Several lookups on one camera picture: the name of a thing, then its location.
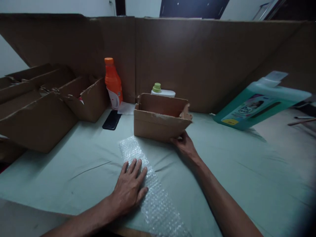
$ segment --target dark doorway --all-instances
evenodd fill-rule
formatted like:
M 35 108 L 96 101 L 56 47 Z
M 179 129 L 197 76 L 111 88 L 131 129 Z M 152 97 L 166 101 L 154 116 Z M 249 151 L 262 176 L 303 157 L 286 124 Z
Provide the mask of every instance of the dark doorway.
M 160 17 L 220 19 L 229 0 L 162 0 Z

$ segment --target left hand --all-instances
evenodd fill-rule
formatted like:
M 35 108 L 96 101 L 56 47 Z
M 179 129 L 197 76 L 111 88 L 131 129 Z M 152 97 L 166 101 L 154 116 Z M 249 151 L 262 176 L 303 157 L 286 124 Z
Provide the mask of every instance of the left hand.
M 148 191 L 148 187 L 143 187 L 139 190 L 147 174 L 147 167 L 145 167 L 137 177 L 142 166 L 142 160 L 138 160 L 137 162 L 137 160 L 134 159 L 126 170 L 127 166 L 128 162 L 125 162 L 114 191 L 109 196 L 111 205 L 117 216 L 125 215 L 135 206 L 138 206 Z

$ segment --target black smartphone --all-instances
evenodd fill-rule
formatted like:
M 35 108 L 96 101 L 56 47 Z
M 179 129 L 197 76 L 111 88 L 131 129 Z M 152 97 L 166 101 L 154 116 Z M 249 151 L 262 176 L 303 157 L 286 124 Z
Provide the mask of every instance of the black smartphone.
M 116 126 L 119 123 L 119 119 L 121 117 L 121 114 L 118 114 L 117 110 L 112 110 L 107 117 L 106 121 L 102 125 L 103 129 L 108 129 L 108 130 L 115 130 Z

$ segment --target hand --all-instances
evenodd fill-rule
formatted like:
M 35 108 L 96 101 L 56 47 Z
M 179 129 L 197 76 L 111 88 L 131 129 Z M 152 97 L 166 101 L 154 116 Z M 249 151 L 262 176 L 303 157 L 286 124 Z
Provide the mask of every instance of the hand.
M 142 166 L 142 160 L 138 160 L 137 162 L 137 160 L 134 159 L 126 170 L 127 166 L 128 162 L 125 162 L 114 191 L 109 196 L 116 216 L 125 215 L 135 206 L 139 205 L 140 201 L 148 191 L 148 187 L 143 187 L 139 190 L 147 173 L 147 167 L 145 167 L 137 177 L 138 171 Z
M 171 138 L 171 142 L 173 144 L 175 144 L 180 152 L 185 155 L 187 158 L 190 158 L 190 159 L 195 159 L 195 158 L 198 158 L 198 153 L 197 151 L 195 150 L 195 147 L 193 145 L 193 142 L 191 140 L 191 138 L 189 137 L 189 135 L 187 134 L 186 131 L 184 131 L 180 137 L 182 139 L 175 139 L 175 138 Z

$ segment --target product label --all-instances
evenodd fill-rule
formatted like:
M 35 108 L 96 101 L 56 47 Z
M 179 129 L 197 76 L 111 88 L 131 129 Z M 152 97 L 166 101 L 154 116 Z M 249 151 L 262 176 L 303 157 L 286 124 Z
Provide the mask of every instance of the product label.
M 221 121 L 229 125 L 236 125 L 240 121 L 249 118 L 272 101 L 274 101 L 274 98 L 261 94 L 254 94 L 247 101 L 222 118 Z
M 117 110 L 119 108 L 119 97 L 114 92 L 107 89 L 112 104 L 112 109 Z

